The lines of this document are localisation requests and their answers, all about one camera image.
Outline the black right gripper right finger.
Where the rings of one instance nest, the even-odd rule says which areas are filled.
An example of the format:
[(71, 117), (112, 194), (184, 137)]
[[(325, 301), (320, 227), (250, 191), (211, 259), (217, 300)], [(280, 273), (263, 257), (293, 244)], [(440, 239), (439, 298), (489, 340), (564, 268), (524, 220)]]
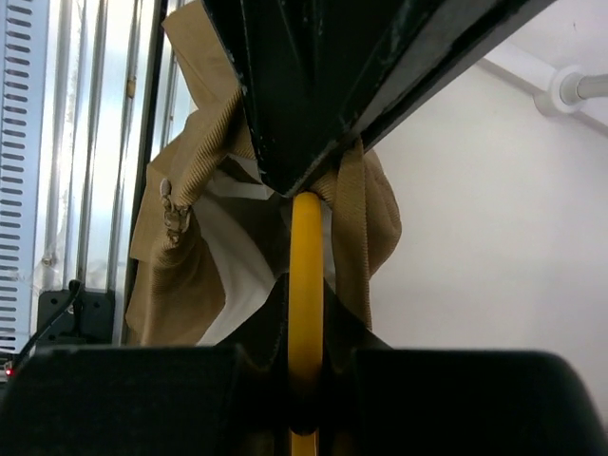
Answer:
[(390, 346), (374, 335), (324, 286), (324, 360), (322, 370), (322, 453), (365, 453), (356, 363), (361, 350), (387, 350)]

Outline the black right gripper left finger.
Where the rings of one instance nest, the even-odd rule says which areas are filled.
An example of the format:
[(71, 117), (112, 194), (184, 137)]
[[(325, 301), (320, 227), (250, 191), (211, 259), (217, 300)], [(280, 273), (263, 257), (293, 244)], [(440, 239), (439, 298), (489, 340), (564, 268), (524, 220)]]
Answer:
[(231, 357), (221, 410), (219, 455), (290, 453), (287, 374), (289, 276), (262, 306), (212, 349)]

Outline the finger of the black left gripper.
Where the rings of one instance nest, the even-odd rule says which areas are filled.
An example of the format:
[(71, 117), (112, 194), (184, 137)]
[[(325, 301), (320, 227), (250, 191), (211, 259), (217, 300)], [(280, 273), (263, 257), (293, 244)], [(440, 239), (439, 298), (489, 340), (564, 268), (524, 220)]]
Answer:
[(438, 90), (548, 7), (546, 1), (396, 1), (399, 10), (371, 52), (342, 113), (358, 106), (330, 157), (356, 139), (366, 148)]
[(299, 190), (350, 129), (342, 113), (396, 1), (206, 1), (244, 97), (260, 175)]

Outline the yellow hanger of tan skirt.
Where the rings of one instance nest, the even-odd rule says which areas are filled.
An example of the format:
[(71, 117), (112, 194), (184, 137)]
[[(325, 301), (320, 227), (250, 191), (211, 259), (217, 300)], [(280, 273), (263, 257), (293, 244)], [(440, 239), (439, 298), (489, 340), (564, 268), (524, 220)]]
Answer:
[(317, 453), (317, 405), (324, 353), (323, 267), (321, 201), (314, 193), (302, 193), (293, 201), (288, 302), (293, 455)]

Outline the tan corduroy skirt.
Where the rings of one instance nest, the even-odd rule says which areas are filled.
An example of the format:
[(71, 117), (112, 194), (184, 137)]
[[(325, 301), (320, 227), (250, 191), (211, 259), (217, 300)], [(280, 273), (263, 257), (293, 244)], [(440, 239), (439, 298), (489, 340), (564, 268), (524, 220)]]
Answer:
[[(163, 28), (195, 109), (146, 169), (127, 341), (211, 346), (257, 312), (287, 270), (292, 204), (254, 170), (237, 78), (203, 7), (177, 9)], [(325, 280), (370, 324), (371, 277), (402, 233), (391, 185), (377, 155), (356, 145), (312, 189), (322, 201)]]

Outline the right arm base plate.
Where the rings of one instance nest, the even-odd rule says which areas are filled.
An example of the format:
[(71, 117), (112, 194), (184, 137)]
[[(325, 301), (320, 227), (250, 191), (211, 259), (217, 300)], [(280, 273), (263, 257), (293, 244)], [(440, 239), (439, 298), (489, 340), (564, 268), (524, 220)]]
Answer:
[(2, 375), (11, 379), (37, 348), (110, 344), (114, 315), (111, 294), (87, 291), (77, 279), (66, 290), (43, 292), (38, 298), (36, 330), (23, 348), (8, 355)]

